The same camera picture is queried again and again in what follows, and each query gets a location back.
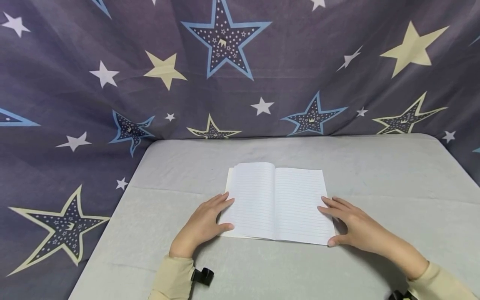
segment beige long-sleeve shirt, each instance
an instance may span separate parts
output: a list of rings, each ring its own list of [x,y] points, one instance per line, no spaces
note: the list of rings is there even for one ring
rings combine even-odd
[[[165,256],[148,300],[187,300],[194,270],[192,259]],[[418,300],[477,300],[453,275],[433,263],[419,279],[408,283],[408,290]]]

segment yellow star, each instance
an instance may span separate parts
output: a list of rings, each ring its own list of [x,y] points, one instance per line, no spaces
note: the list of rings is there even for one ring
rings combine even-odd
[[[432,62],[430,61],[426,48],[447,30],[447,28],[448,26],[427,35],[419,36],[412,21],[410,21],[407,32],[405,32],[405,36],[403,37],[403,43],[380,55],[396,59],[392,78],[411,62],[423,66],[431,66]]]
[[[170,90],[172,79],[187,80],[187,78],[183,77],[182,74],[175,70],[175,60],[177,59],[176,53],[166,60],[161,60],[158,57],[155,57],[155,55],[148,53],[148,51],[145,52],[147,52],[148,58],[151,60],[154,68],[144,76],[161,78],[163,83],[165,83],[167,90]]]
[[[192,128],[188,128],[188,127],[187,127],[187,129],[191,133],[195,134],[196,136],[201,136],[201,137],[204,137],[205,139],[220,139],[220,138],[227,139],[229,136],[232,136],[234,134],[237,134],[237,133],[241,132],[241,131],[238,131],[238,130],[235,131],[235,130],[220,130],[220,129],[218,129],[218,127],[213,122],[213,119],[210,116],[210,114],[208,114],[207,129],[205,131],[192,129]]]
[[[14,212],[46,229],[48,235],[34,250],[30,257],[7,276],[20,272],[44,259],[47,259],[60,249],[63,249],[73,263],[78,266],[79,262],[82,261],[84,254],[84,233],[89,232],[93,228],[110,220],[109,217],[105,216],[85,216],[82,210],[82,200],[80,198],[81,191],[82,186],[79,186],[67,200],[67,203],[65,203],[59,213],[9,207]],[[76,251],[77,248],[74,248],[76,253],[72,251],[71,246],[67,246],[67,244],[71,245],[73,243],[76,246],[76,243],[72,240],[78,240],[78,251]]]
[[[407,108],[407,110],[404,111],[403,114],[399,116],[373,119],[373,121],[379,122],[385,126],[385,128],[380,130],[377,134],[386,134],[392,132],[411,133],[413,125],[441,110],[447,109],[437,108],[427,112],[420,112],[423,101],[425,100],[425,95],[427,95],[427,92],[423,93],[423,95],[421,95],[417,101],[415,101],[409,108]]]

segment left hand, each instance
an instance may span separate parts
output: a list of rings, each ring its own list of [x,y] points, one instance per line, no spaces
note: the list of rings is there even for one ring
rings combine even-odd
[[[170,257],[192,258],[197,247],[213,239],[215,236],[230,231],[233,224],[217,224],[218,214],[233,204],[235,199],[229,199],[228,192],[218,194],[212,199],[203,202],[195,210],[187,224],[180,230],[170,247]]]

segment notebook page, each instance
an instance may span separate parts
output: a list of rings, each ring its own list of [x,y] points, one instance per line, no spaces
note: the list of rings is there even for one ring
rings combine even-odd
[[[235,203],[222,213],[219,223],[232,223],[235,229],[222,236],[272,240],[275,166],[270,163],[238,164],[227,181]]]
[[[275,185],[276,239],[326,245],[335,228],[317,209],[327,196],[323,172],[277,168]]]

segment finger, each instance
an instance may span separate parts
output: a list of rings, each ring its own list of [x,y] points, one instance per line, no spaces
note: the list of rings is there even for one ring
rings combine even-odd
[[[223,195],[220,195],[220,197],[216,198],[215,200],[212,201],[212,204],[213,205],[217,205],[218,203],[222,203],[223,201],[225,201],[227,198],[228,198],[228,192],[226,192],[225,194]]]
[[[222,210],[224,210],[225,208],[229,207],[230,205],[233,204],[233,202],[235,202],[235,198],[232,198],[232,199],[228,199],[224,202],[220,202],[219,204],[217,204],[217,210],[218,212],[221,212]]]
[[[345,217],[347,216],[347,213],[339,210],[338,208],[317,206],[317,209],[323,214],[334,216],[341,219],[342,221],[344,221]]]
[[[337,245],[349,245],[348,234],[336,235],[328,240],[329,247],[335,247]]]
[[[220,225],[218,225],[218,234],[221,234],[225,231],[233,230],[234,228],[235,228],[235,226],[233,226],[233,224],[231,224],[231,223],[220,224]]]
[[[355,207],[354,205],[352,205],[352,204],[351,204],[350,202],[348,202],[347,200],[344,200],[344,199],[342,199],[342,198],[338,198],[337,196],[333,196],[333,197],[332,197],[332,200],[337,201],[337,202],[345,205],[346,207],[348,207],[348,208],[350,208],[350,209]]]
[[[212,198],[210,198],[208,201],[206,201],[206,203],[212,203],[213,201],[215,201],[215,199],[218,199],[222,194],[218,194]]]
[[[341,204],[340,202],[333,201],[332,199],[329,199],[327,197],[322,196],[322,201],[329,207],[337,208],[339,210],[348,210],[348,207],[346,207],[345,205]]]

